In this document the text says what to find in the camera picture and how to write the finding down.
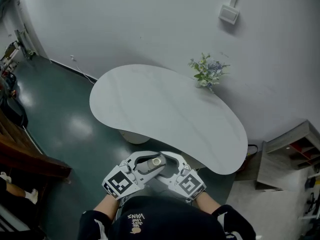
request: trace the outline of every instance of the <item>wall switch box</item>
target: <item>wall switch box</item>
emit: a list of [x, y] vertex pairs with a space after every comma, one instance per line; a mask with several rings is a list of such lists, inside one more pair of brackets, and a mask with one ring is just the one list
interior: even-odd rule
[[229, 5], [222, 5], [219, 18], [223, 21], [229, 22], [232, 25], [236, 23], [236, 20], [239, 16], [239, 11], [236, 10], [234, 7]]

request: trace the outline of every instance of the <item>marble tabletop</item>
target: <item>marble tabletop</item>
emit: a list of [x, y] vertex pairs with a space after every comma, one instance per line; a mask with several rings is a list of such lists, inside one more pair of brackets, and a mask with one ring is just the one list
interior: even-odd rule
[[125, 65], [105, 73], [90, 94], [101, 123], [147, 136], [190, 155], [217, 174], [245, 160], [246, 131], [231, 109], [195, 81], [150, 65]]

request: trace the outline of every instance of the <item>vase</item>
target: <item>vase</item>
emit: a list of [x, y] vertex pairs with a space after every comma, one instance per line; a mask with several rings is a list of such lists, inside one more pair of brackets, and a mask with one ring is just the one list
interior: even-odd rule
[[195, 83], [194, 83], [194, 86], [195, 86], [196, 88], [201, 88], [201, 87], [202, 87], [201, 81], [198, 81], [198, 79], [196, 79], [196, 80], [195, 80]]

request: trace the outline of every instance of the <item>black shirt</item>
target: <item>black shirt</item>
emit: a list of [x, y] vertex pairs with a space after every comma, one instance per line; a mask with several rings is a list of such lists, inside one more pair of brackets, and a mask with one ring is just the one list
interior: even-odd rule
[[113, 224], [104, 213], [87, 211], [80, 219], [78, 240], [254, 240], [252, 226], [231, 206], [208, 214], [164, 197], [129, 199]]

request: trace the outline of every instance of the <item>white shoe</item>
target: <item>white shoe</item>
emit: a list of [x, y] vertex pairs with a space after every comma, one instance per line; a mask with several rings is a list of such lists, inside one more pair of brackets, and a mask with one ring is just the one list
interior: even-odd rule
[[7, 176], [7, 174], [4, 171], [1, 172], [0, 178], [4, 179], [6, 182], [11, 183], [11, 177]]
[[34, 188], [28, 199], [35, 205], [38, 202], [38, 190]]

